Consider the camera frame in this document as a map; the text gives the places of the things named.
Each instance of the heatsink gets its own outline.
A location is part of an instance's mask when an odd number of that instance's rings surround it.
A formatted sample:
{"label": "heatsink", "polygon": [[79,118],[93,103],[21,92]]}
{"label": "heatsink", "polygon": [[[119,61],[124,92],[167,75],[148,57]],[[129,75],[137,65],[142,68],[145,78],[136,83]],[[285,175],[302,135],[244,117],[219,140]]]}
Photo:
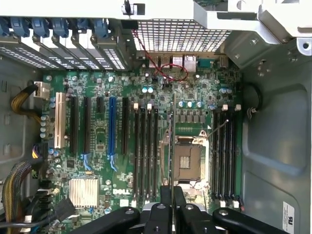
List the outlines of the heatsink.
{"label": "heatsink", "polygon": [[98,193],[98,179],[71,179],[69,181],[69,198],[75,207],[97,207]]}

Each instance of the white label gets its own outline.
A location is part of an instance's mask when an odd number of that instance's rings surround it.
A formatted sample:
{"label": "white label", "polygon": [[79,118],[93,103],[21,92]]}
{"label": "white label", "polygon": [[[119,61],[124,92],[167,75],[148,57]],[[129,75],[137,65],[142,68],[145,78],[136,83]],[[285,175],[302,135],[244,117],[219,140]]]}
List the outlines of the white label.
{"label": "white label", "polygon": [[294,207],[286,202],[283,202],[283,230],[294,233]]}

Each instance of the metal bracket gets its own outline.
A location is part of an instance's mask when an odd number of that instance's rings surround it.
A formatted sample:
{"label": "metal bracket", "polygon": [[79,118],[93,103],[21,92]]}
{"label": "metal bracket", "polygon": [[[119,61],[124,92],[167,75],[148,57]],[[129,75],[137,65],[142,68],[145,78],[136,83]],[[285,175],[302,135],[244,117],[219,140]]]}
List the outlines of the metal bracket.
{"label": "metal bracket", "polygon": [[305,56],[312,56],[312,38],[297,38],[297,49]]}

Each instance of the cable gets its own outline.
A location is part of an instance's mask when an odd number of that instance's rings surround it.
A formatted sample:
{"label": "cable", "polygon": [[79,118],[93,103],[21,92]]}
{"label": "cable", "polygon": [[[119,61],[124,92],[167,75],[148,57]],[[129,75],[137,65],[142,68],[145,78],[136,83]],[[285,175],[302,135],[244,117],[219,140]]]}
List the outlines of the cable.
{"label": "cable", "polygon": [[[150,56],[150,54],[147,52],[145,45],[143,44],[143,42],[141,41],[141,39],[138,36],[138,33],[136,30],[132,31],[133,35],[135,36],[135,38],[138,40],[138,43],[140,44],[140,46],[142,47],[142,49],[145,52],[146,57],[149,59],[149,61],[153,64],[153,66],[156,68],[156,74],[160,73],[163,77],[165,77],[166,79],[170,80],[170,81],[183,81],[185,80],[188,76],[189,76],[189,72],[187,71],[187,69],[183,66],[177,65],[177,64],[173,64],[173,63],[167,63],[162,65],[160,68],[158,67],[158,65],[156,65],[156,63],[154,62],[153,58]],[[168,76],[167,74],[163,73],[162,69],[166,66],[174,66],[174,67],[179,67],[181,68],[185,73],[185,77],[182,79],[174,79],[170,76]]]}

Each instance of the pci slot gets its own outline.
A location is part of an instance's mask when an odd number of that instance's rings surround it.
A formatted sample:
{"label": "pci slot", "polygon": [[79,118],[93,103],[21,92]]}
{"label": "pci slot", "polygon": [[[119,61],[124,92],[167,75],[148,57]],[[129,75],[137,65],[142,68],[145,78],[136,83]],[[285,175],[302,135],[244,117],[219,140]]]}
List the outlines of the pci slot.
{"label": "pci slot", "polygon": [[147,106],[147,157],[146,157],[146,170],[147,170],[147,200],[151,194],[151,156],[152,156],[152,105]]}
{"label": "pci slot", "polygon": [[83,154],[90,153],[90,135],[91,135],[91,98],[84,97],[83,98],[83,125],[84,125],[84,133],[83,133]]}
{"label": "pci slot", "polygon": [[212,194],[213,198],[217,198],[217,190],[218,190],[218,131],[215,131],[215,129],[218,127],[218,113],[214,112],[213,116],[213,164],[212,164]]}
{"label": "pci slot", "polygon": [[[226,113],[226,119],[230,120],[230,114]],[[230,125],[226,124],[225,127],[225,162],[224,162],[224,198],[230,198],[230,189],[231,189],[231,129]]]}
{"label": "pci slot", "polygon": [[108,159],[110,160],[111,167],[117,171],[115,167],[115,134],[116,134],[116,97],[109,98],[109,129],[108,129]]}
{"label": "pci slot", "polygon": [[141,106],[141,133],[140,133],[140,187],[139,187],[139,194],[141,197],[141,201],[143,201],[144,197],[144,178],[145,178],[145,108]]}
{"label": "pci slot", "polygon": [[129,139],[129,98],[122,99],[122,122],[121,122],[121,153],[126,155],[128,153],[128,139]]}
{"label": "pci slot", "polygon": [[65,122],[66,122],[66,103],[65,94],[56,93],[55,102],[55,132],[54,132],[54,146],[55,148],[65,147]]}
{"label": "pci slot", "polygon": [[[224,122],[224,117],[223,117],[223,113],[220,113],[219,114],[219,124],[218,126],[220,126],[223,122]],[[223,183],[224,183],[224,156],[223,156],[223,152],[224,152],[224,131],[223,131],[224,128],[220,128],[218,130],[219,132],[219,162],[218,162],[218,172],[219,172],[219,175],[218,175],[218,178],[219,178],[219,181],[218,181],[218,197],[219,198],[223,198]]]}
{"label": "pci slot", "polygon": [[134,160],[134,178],[133,178],[133,189],[134,196],[138,198],[138,164],[139,164],[139,113],[138,104],[135,103],[135,160]]}
{"label": "pci slot", "polygon": [[70,141],[69,153],[76,154],[78,150],[78,127],[79,127],[79,98],[71,97],[70,100]]}
{"label": "pci slot", "polygon": [[235,180],[236,180],[236,113],[231,114],[231,195],[235,196]]}
{"label": "pci slot", "polygon": [[154,108],[154,137],[153,137],[153,201],[157,194],[157,155],[158,155],[158,109]]}

